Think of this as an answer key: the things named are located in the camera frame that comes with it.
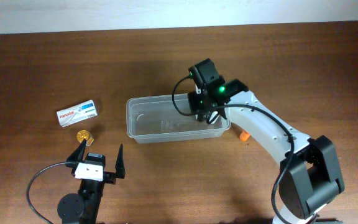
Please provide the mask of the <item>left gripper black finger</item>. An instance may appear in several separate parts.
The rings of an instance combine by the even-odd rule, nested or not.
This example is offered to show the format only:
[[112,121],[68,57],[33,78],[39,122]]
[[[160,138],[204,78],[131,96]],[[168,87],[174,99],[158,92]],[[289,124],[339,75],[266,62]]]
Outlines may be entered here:
[[83,139],[80,145],[66,159],[69,163],[79,163],[82,161],[86,149],[86,139]]
[[123,146],[123,144],[121,144],[119,147],[116,164],[115,164],[115,170],[116,170],[116,178],[117,179],[125,178],[126,170],[125,170],[125,165],[124,165],[124,146]]

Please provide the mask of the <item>small gold lid jar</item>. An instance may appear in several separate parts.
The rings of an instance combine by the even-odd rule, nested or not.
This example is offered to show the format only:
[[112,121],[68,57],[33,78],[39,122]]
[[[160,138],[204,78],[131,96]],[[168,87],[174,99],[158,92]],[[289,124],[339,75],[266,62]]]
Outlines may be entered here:
[[93,135],[87,130],[80,130],[76,134],[76,139],[79,143],[82,143],[84,140],[86,141],[86,145],[90,146],[94,142]]

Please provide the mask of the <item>white Panadol box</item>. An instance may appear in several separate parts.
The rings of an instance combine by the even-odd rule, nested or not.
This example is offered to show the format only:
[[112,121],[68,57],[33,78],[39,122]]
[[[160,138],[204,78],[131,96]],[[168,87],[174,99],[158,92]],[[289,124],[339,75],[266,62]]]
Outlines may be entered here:
[[57,111],[57,118],[61,127],[84,121],[98,115],[93,100],[88,100],[78,105]]

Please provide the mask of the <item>orange tube white cap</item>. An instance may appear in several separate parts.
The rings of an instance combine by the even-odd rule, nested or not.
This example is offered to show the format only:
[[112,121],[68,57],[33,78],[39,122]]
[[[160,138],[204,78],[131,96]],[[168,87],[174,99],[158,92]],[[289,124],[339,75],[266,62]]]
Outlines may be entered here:
[[239,136],[239,139],[242,141],[242,142],[246,142],[248,139],[250,138],[250,134],[243,130]]

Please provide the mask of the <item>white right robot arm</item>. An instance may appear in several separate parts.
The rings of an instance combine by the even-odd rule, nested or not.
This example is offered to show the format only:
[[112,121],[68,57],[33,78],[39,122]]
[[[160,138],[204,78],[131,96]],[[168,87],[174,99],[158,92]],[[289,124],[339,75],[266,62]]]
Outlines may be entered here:
[[191,114],[211,123],[226,119],[249,133],[279,166],[270,196],[273,223],[314,223],[318,212],[345,190],[333,142],[295,129],[267,109],[238,79],[225,81],[207,58],[188,69],[196,89]]

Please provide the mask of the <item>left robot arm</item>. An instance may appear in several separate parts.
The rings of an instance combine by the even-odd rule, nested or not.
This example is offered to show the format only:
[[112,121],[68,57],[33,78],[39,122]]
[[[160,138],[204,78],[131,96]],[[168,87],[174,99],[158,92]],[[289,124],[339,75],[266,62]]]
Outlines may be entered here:
[[77,149],[68,156],[66,166],[71,169],[74,178],[81,180],[75,194],[67,194],[59,201],[58,216],[62,223],[91,223],[95,224],[99,206],[106,184],[115,184],[117,179],[124,179],[124,147],[120,145],[115,171],[108,172],[106,156],[95,153],[85,153],[86,140],[82,140]]

